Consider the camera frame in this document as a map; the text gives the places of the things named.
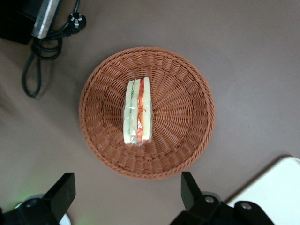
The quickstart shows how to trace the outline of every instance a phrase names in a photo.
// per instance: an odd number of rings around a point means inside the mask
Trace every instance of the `plastic wrap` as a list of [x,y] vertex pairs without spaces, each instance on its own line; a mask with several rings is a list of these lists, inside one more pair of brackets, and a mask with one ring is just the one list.
[[152,140],[152,105],[148,77],[129,81],[123,118],[124,143],[141,146]]

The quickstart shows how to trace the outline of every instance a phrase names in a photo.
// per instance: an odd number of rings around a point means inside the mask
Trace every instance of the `table surface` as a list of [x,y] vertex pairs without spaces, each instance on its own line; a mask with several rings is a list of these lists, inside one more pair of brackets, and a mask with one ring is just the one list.
[[[57,26],[71,10],[62,5]],[[136,46],[181,54],[210,84],[214,134],[187,169],[201,190],[225,200],[281,156],[300,158],[299,1],[85,0],[79,12],[87,26],[63,40],[59,58],[42,62],[36,99],[21,87],[30,47],[0,40],[3,211],[44,193],[65,172],[75,173],[68,211],[75,225],[164,225],[184,209],[180,175],[160,181],[118,175],[92,154],[79,127],[79,98],[91,72]]]

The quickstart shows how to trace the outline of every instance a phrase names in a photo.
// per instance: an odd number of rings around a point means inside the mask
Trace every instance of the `round basket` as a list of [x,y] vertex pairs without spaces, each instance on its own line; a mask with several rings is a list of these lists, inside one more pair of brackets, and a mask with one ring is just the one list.
[[[123,141],[123,106],[128,82],[149,77],[152,142]],[[92,152],[125,176],[158,180],[175,175],[204,152],[214,128],[210,87],[187,59],[161,48],[127,49],[104,60],[88,78],[79,120]]]

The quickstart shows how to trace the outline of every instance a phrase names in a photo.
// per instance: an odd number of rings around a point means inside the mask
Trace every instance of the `power cord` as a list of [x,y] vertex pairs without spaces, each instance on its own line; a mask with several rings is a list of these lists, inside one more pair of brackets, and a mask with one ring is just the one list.
[[[25,94],[28,97],[35,98],[41,90],[41,83],[42,83],[41,60],[56,59],[61,53],[62,39],[64,37],[71,36],[72,34],[77,34],[80,30],[82,30],[85,27],[86,25],[85,16],[77,12],[79,3],[80,0],[77,0],[73,13],[68,18],[68,22],[64,26],[62,26],[58,31],[51,30],[48,33],[48,35],[42,40],[38,38],[33,39],[31,44],[31,54],[25,64],[25,68],[22,74],[22,87]],[[57,46],[55,46],[54,48],[43,47],[43,42],[46,40],[57,41]],[[42,53],[48,53],[48,54],[52,53],[52,55],[43,56]],[[35,90],[35,92],[30,93],[27,88],[27,72],[34,58],[37,58],[37,89]]]

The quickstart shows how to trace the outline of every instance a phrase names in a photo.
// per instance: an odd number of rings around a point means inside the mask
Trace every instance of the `white board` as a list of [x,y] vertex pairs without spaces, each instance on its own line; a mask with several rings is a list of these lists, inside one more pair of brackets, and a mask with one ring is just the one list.
[[258,204],[276,225],[300,224],[300,159],[284,157],[227,204]]

